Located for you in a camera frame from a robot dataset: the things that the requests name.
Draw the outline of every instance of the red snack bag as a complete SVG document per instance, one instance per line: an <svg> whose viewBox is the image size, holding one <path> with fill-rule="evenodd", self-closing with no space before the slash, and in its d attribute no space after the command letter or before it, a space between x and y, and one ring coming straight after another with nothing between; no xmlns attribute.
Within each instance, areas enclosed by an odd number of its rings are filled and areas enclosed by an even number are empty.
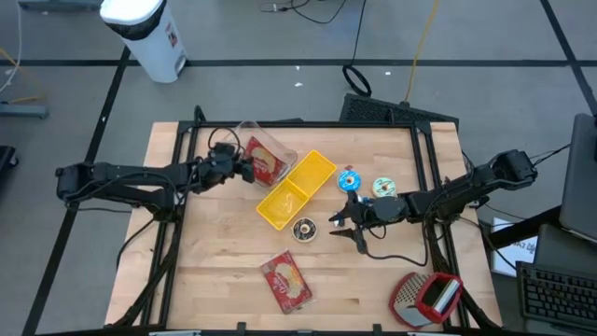
<svg viewBox="0 0 597 336"><path fill-rule="evenodd" d="M311 290L300 275L289 251L286 250L261 265L261 271L284 314L292 312L311 299Z"/></svg>
<svg viewBox="0 0 597 336"><path fill-rule="evenodd" d="M286 163L276 158L254 136L249 139L244 156L253 157L255 179L266 186L273 185L286 167Z"/></svg>

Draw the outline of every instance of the yellow tray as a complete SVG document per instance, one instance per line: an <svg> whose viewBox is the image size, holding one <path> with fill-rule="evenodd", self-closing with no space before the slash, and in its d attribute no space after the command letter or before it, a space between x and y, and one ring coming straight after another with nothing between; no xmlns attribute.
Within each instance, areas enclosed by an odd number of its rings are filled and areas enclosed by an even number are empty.
<svg viewBox="0 0 597 336"><path fill-rule="evenodd" d="M284 181L261 201L257 206L257 212L280 231L335 171L334 163L318 151L312 150Z"/></svg>

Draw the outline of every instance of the gray floor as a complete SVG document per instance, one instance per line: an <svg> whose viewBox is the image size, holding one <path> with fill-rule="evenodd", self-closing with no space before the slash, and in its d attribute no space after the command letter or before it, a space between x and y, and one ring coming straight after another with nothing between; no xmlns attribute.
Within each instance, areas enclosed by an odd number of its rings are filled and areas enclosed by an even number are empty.
<svg viewBox="0 0 597 336"><path fill-rule="evenodd" d="M260 0L170 2L189 57L220 59L350 58L360 0L348 0L336 20L319 26L294 13L267 14ZM324 19L339 0L313 2L305 12ZM376 0L366 8L358 58L408 59L433 1ZM597 59L597 3L551 0L578 59ZM16 17L0 3L0 48L16 54ZM115 60L118 38L97 13L23 13L23 58ZM535 0L441 2L423 59L564 60L558 40ZM4 78L8 68L0 67ZM363 66L373 97L398 103L410 69ZM21 165L0 194L0 330L21 334L64 215L54 197L54 170L83 160L114 67L29 67L46 89L46 120L0 119L0 144L18 148ZM597 86L597 69L584 68ZM35 87L17 76L2 100ZM126 69L97 161L140 164L155 121L191 119L199 104L211 120L337 120L350 88L337 66L193 67L170 85L151 82L141 67ZM412 105L460 119L462 146L474 162L521 148L537 154L569 142L574 114L588 105L568 67L420 67ZM566 155L539 166L528 189L498 191L492 204L531 216L561 200ZM481 210L490 220L496 213ZM127 215L79 214L38 332L99 328L104 322ZM520 329L513 280L496 275L505 325Z"/></svg>

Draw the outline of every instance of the black floor line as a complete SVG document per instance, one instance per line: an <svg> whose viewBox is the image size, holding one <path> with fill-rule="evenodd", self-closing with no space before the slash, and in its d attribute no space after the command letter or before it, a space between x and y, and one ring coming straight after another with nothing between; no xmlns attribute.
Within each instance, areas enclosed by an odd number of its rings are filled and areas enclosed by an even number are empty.
<svg viewBox="0 0 597 336"><path fill-rule="evenodd" d="M576 56L566 39L566 35L563 33L562 27L558 22L558 18L556 18L556 14L551 7L551 4L548 0L541 0L541 5L543 9L545 9L546 14L548 15L549 23L551 23L551 28L553 28L553 32L555 33L556 37L558 37L558 41L562 46L562 50L564 55L566 55L566 59L570 62L570 66L572 68L572 72L575 74L576 82L578 83L578 87L580 87L580 91L582 95L585 97L587 104L589 105L590 112L593 116L597 116L597 101L595 101L595 96L593 95L593 90L590 88L585 75L582 73L581 63L576 60Z"/></svg>
<svg viewBox="0 0 597 336"><path fill-rule="evenodd" d="M188 67L218 66L343 66L348 59L268 59L268 60L189 60ZM418 66L447 67L562 67L572 63L580 66L595 67L597 60L419 60ZM22 60L22 66L118 66L120 60ZM128 60L128 66L139 66L136 60ZM409 59L361 59L354 60L359 66L411 66ZM0 66L12 66L8 61L0 61Z"/></svg>
<svg viewBox="0 0 597 336"><path fill-rule="evenodd" d="M126 69L126 61L129 59L130 55L131 52L127 48L122 51L122 56L120 56L120 65L116 69L116 73L112 78L112 84L110 85L110 89L105 97L104 107L102 108L97 125L95 126L95 131L93 132L85 161L95 160L100 141L104 135L105 125L108 122L112 106L118 94L118 88L120 86L120 81L122 80L122 75ZM48 265L46 266L41 283L39 284L39 288L35 294L34 303L29 311L29 315L27 316L25 326L23 327L23 336L35 335L35 332L37 331L39 321L44 313L46 302L48 301L49 292L56 277L56 272L58 272L60 261L62 259L62 255L64 254L64 249L66 248L66 243L68 242L68 237L70 236L71 229L73 229L75 218L76 212L66 210L66 215L64 215L62 225L58 232L58 237L56 238L56 242L54 243L54 247L52 248L52 252L49 256Z"/></svg>

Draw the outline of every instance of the trash can lid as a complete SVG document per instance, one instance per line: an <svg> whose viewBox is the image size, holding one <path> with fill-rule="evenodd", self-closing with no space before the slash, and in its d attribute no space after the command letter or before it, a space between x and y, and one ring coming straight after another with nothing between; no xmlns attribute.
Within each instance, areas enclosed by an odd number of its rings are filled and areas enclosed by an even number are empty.
<svg viewBox="0 0 597 336"><path fill-rule="evenodd" d="M106 23L134 25L149 18L163 0L104 0L100 16Z"/></svg>

